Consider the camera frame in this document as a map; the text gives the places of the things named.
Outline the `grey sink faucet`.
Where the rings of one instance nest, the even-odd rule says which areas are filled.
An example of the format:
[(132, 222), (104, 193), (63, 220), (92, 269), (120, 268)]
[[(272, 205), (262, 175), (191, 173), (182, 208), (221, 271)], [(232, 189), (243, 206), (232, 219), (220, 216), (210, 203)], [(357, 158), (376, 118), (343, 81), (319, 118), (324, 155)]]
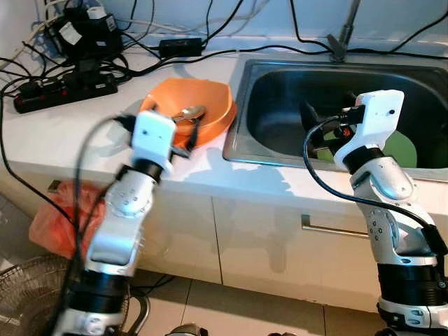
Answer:
[(345, 23), (343, 23), (338, 36), (328, 34), (326, 36), (327, 45), (332, 51), (330, 54), (330, 61), (333, 63), (343, 63), (348, 54), (349, 42), (352, 33), (354, 32), (354, 22), (356, 14), (362, 0), (351, 0), (349, 12), (346, 16)]

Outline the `red plastic bag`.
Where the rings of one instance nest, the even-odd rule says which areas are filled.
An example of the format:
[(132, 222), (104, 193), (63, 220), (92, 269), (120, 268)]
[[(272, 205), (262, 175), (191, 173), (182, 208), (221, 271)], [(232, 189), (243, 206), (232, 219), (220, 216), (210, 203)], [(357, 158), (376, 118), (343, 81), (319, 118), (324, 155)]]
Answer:
[[(104, 199), (108, 186), (100, 188), (96, 183), (81, 183), (79, 195), (80, 228), (84, 237), (81, 240), (81, 255), (86, 256), (87, 249), (92, 243), (92, 238), (102, 223), (106, 214)], [(64, 180), (57, 186), (57, 192), (51, 193), (49, 198), (63, 208), (66, 214), (74, 214), (74, 182)], [(45, 204), (38, 209), (34, 220), (29, 226), (29, 240), (47, 249), (54, 255), (70, 259), (73, 256), (74, 227), (63, 214), (50, 204)]]

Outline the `black power strip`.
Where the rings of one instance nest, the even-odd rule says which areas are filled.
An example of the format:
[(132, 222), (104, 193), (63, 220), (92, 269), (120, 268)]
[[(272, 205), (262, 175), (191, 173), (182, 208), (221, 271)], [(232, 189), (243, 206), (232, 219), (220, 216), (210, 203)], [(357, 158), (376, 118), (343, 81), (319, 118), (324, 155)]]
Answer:
[(77, 71), (58, 78), (25, 81), (14, 96), (14, 109), (19, 114), (82, 102), (118, 92), (118, 82), (109, 73)]

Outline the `green round plate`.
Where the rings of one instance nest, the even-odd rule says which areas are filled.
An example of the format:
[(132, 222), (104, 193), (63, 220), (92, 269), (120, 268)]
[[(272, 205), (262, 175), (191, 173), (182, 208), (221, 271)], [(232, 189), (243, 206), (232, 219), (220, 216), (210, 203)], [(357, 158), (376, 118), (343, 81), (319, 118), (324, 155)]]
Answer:
[[(327, 134), (324, 134), (322, 144), (313, 145), (310, 148), (309, 156), (311, 159), (333, 163), (334, 154), (348, 140), (349, 137), (340, 135), (339, 130), (327, 132)], [(417, 167), (417, 149), (412, 141), (401, 132), (394, 132), (387, 139), (381, 151), (385, 155), (394, 157), (403, 169), (416, 169)]]

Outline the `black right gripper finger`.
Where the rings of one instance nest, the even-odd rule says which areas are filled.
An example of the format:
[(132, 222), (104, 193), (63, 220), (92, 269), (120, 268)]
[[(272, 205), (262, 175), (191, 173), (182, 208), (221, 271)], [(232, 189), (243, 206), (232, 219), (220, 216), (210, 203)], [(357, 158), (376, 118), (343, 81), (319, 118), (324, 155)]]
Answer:
[(323, 126), (320, 130), (312, 132), (312, 128), (326, 121), (326, 116), (316, 112), (316, 109), (307, 101), (300, 102), (300, 120), (305, 134), (311, 134), (313, 137), (323, 137)]

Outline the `black charger box white label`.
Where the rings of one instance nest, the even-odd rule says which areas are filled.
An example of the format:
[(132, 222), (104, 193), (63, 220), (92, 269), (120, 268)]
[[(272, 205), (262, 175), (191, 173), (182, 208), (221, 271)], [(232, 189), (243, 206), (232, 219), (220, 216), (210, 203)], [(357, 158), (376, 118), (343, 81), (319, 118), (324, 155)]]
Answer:
[(108, 59), (125, 49), (115, 16), (103, 6), (67, 7), (51, 20), (45, 33), (55, 50), (71, 63), (83, 59)]

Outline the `stainless steel sink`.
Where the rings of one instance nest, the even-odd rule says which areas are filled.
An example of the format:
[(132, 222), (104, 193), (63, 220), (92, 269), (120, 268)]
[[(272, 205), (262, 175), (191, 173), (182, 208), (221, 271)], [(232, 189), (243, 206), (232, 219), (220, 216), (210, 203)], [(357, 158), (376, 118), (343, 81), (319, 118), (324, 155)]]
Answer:
[(222, 155), (229, 161), (301, 167), (302, 111), (320, 119), (351, 106), (358, 94), (399, 90), (405, 99), (398, 131), (416, 148), (414, 174), (434, 179), (448, 167), (447, 77), (435, 65), (248, 59), (238, 80), (238, 115)]

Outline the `metal spoon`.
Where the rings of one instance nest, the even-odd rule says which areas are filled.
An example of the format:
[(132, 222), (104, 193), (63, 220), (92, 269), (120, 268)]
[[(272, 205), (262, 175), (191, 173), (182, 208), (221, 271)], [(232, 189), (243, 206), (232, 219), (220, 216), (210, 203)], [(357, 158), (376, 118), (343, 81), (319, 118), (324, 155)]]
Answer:
[(183, 108), (181, 111), (172, 116), (171, 120), (176, 124), (179, 123), (190, 123), (196, 124), (202, 121), (206, 113), (206, 108), (203, 105), (189, 106), (188, 108)]

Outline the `orange plastic bowl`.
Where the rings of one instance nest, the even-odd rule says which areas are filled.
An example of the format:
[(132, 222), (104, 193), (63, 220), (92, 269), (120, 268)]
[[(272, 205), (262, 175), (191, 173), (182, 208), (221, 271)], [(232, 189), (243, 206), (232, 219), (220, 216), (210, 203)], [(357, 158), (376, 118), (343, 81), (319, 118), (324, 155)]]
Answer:
[(179, 116), (183, 109), (203, 106), (196, 148), (211, 143), (230, 128), (237, 114), (230, 87), (220, 81), (197, 78), (167, 78), (154, 87), (139, 106), (164, 116)]

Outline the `white kitchen base cabinet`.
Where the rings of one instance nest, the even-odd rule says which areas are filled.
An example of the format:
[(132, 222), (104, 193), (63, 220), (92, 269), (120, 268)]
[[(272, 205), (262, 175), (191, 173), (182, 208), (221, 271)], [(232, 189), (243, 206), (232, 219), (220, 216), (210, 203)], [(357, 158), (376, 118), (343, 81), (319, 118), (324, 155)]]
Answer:
[(302, 230), (302, 214), (363, 217), (316, 186), (276, 196), (166, 179), (144, 223), (138, 267), (374, 312), (380, 290), (370, 240)]

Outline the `grey floor fan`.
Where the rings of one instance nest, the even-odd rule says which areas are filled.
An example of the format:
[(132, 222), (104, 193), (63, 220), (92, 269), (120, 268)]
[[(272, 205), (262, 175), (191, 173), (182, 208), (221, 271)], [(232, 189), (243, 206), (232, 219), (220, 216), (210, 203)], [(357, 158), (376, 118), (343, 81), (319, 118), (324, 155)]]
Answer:
[(137, 336), (150, 313), (134, 266), (42, 255), (0, 272), (0, 336)]

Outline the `black power adapter brick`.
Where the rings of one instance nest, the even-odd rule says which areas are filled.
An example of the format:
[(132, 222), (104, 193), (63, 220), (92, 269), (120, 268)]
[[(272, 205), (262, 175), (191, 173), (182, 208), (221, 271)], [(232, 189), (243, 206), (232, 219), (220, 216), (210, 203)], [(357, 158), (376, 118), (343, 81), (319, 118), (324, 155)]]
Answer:
[(162, 58), (199, 57), (204, 51), (202, 38), (171, 38), (159, 42), (157, 51)]

